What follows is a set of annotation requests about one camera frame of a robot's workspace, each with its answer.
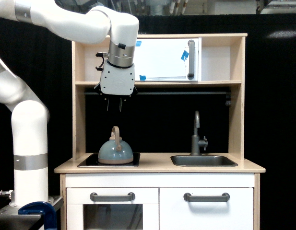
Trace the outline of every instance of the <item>stovetop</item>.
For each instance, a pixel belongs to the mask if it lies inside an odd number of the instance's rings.
[[[126,164],[102,164],[98,161],[98,153],[91,154],[86,160],[80,163],[79,168],[94,168],[94,167],[137,167],[139,165],[140,153],[133,153],[134,160]]]

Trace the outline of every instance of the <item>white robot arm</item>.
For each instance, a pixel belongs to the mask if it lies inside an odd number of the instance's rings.
[[[87,14],[73,13],[58,7],[54,0],[0,0],[0,17],[43,26],[60,37],[87,44],[100,43],[110,35],[109,52],[104,54],[108,60],[99,86],[105,94],[132,94],[133,55],[139,28],[136,17],[101,6]],[[0,103],[12,111],[14,205],[47,201],[48,111],[1,59]]]
[[[110,35],[101,91],[132,94],[133,56],[139,28],[136,17],[103,6],[96,6],[87,14],[74,13],[60,8],[54,0],[0,0],[0,17],[43,26],[60,37],[87,44],[100,43]]]

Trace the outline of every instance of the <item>kettle handle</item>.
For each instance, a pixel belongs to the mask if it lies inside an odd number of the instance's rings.
[[[111,130],[111,136],[112,136],[112,138],[115,139],[116,151],[120,152],[122,148],[121,148],[121,145],[120,145],[120,136],[119,136],[119,128],[118,128],[118,126],[113,127],[113,129]]]

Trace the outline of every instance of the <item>microwave handle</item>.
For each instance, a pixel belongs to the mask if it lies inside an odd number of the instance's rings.
[[[188,46],[189,46],[189,74],[187,75],[187,78],[191,80],[195,77],[195,41],[189,40]]]
[[[127,195],[98,195],[97,193],[91,193],[90,199],[93,202],[126,202],[133,201],[135,199],[134,193],[128,193]]]

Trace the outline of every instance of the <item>toy kitchen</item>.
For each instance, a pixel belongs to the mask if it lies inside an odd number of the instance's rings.
[[[140,34],[126,97],[95,88],[109,37],[72,43],[61,229],[260,229],[265,169],[244,158],[246,37]]]

